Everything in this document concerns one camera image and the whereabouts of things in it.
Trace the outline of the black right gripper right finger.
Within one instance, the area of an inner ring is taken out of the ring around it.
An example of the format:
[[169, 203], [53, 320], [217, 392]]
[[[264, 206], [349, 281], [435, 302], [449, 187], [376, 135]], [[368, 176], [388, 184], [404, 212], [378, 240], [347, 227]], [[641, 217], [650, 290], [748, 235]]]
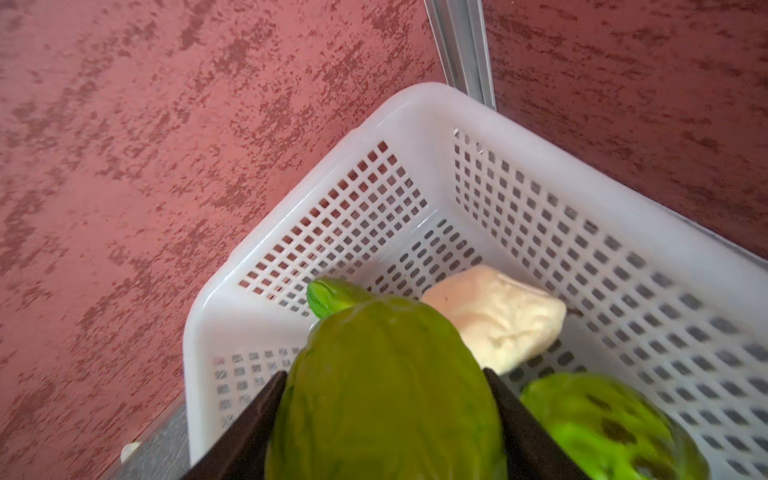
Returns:
[[491, 369], [483, 373], [501, 419], [508, 479], [556, 480], [589, 476], [560, 448]]

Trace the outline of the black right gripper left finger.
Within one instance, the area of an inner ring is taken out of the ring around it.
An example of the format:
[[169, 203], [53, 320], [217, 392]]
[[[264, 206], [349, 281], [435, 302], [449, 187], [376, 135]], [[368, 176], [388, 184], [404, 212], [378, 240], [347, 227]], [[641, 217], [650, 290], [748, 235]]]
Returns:
[[288, 374], [277, 372], [183, 480], [263, 479], [268, 441]]

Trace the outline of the green spotted custard apple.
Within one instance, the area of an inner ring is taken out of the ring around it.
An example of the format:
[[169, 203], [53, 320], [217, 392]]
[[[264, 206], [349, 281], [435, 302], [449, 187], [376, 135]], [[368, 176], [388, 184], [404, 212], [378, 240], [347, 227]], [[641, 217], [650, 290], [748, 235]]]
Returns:
[[636, 389], [606, 375], [561, 372], [520, 401], [592, 479], [709, 479], [690, 434]]

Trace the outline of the pale yellow fruit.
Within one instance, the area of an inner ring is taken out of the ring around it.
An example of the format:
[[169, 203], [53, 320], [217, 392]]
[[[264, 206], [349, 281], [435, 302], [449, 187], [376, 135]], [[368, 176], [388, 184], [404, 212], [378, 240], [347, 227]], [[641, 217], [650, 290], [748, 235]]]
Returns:
[[487, 265], [438, 282], [421, 301], [457, 328], [481, 367], [498, 375], [549, 348], [567, 315], [562, 300]]

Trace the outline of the small green kiwi half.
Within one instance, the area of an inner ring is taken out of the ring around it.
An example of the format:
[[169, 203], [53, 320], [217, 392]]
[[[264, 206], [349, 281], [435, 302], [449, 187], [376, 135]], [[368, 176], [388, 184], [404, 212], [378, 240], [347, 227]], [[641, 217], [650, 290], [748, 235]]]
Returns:
[[322, 307], [269, 440], [269, 479], [504, 479], [489, 383], [449, 320], [376, 296]]

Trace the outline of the yellow green mango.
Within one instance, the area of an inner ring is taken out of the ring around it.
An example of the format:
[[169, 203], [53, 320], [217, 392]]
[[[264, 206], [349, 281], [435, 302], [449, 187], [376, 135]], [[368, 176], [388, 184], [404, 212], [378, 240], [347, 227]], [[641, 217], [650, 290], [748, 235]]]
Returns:
[[307, 288], [307, 303], [312, 313], [323, 319], [332, 314], [370, 300], [374, 295], [348, 280], [321, 277], [312, 280]]

